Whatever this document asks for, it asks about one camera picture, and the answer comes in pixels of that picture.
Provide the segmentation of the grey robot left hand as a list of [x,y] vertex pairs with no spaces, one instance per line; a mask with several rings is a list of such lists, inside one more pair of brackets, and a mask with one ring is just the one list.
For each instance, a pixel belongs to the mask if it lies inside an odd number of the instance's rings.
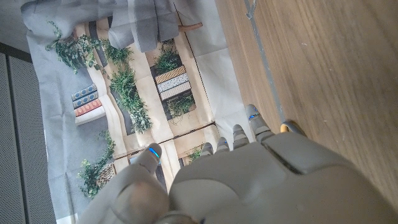
[[354,164],[293,123],[273,133],[254,105],[255,135],[233,128],[232,145],[204,144],[165,190],[150,144],[91,201],[80,223],[396,223],[396,209]]

